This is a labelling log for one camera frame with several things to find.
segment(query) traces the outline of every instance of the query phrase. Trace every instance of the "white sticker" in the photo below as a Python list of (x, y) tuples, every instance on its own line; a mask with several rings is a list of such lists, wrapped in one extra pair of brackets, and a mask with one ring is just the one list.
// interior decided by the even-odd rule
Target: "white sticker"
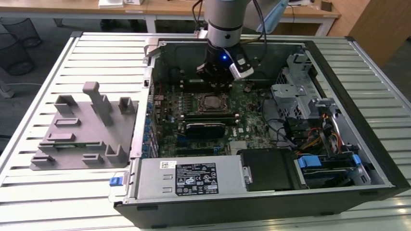
[(125, 13), (143, 13), (143, 11), (125, 11)]
[(160, 168), (175, 168), (176, 164), (177, 164), (176, 161), (161, 161)]

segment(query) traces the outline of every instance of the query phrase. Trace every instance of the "power supply label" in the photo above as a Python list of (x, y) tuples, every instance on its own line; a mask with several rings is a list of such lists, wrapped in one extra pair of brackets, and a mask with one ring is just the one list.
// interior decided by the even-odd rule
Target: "power supply label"
[(176, 165), (175, 175), (177, 196), (219, 193), (216, 163)]

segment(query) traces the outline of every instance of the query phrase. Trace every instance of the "floor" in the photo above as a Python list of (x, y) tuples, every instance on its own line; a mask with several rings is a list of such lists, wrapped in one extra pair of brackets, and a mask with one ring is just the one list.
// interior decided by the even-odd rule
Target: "floor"
[[(0, 78), (5, 83), (38, 83), (41, 84), (53, 63), (59, 57), (72, 31), (100, 32), (99, 20), (64, 19), (63, 27), (56, 27), (52, 19), (32, 19), (33, 25), (42, 39), (42, 44), (28, 49), (28, 53), (34, 60), (34, 70), (22, 76), (9, 76), (0, 69)], [(112, 32), (132, 32), (129, 22), (117, 20), (117, 27)], [(140, 23), (140, 31), (147, 31), (145, 24)], [(191, 33), (193, 23), (191, 21), (157, 22), (159, 33)], [(405, 42), (388, 64), (383, 68), (384, 73), (397, 86), (408, 100), (411, 100), (411, 42)], [(25, 111), (32, 103), (40, 86), (12, 85), (14, 97), (4, 99), (0, 97), (0, 135), (12, 135)], [(0, 153), (4, 150), (8, 140), (0, 138)]]

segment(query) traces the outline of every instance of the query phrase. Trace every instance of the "slotted aluminum platform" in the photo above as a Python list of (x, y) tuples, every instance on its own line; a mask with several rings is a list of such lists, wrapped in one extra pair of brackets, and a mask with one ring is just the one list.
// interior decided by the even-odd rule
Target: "slotted aluminum platform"
[[(28, 167), (56, 112), (52, 103), (59, 94), (69, 93), (77, 101), (89, 101), (81, 92), (83, 83), (97, 81), (109, 100), (119, 97), (139, 100), (144, 74), (151, 74), (143, 63), (143, 46), (145, 38), (152, 36), (192, 38), (181, 34), (84, 33), (80, 38), (69, 39), (0, 157), (0, 230), (139, 230), (107, 199), (108, 179), (127, 168), (30, 171)], [(328, 37), (272, 38), (315, 41), (411, 180), (411, 105), (356, 43)], [(411, 191), (384, 201), (368, 202), (339, 215), (161, 230), (409, 230), (409, 214)]]

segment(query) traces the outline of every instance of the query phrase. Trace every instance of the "mesh trash can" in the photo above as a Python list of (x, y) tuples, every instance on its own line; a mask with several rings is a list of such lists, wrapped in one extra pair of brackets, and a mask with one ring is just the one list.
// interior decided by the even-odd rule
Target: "mesh trash can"
[(0, 18), (5, 30), (16, 34), (24, 47), (34, 47), (41, 43), (36, 28), (29, 18)]
[(12, 76), (24, 75), (34, 67), (16, 34), (0, 33), (0, 67)]

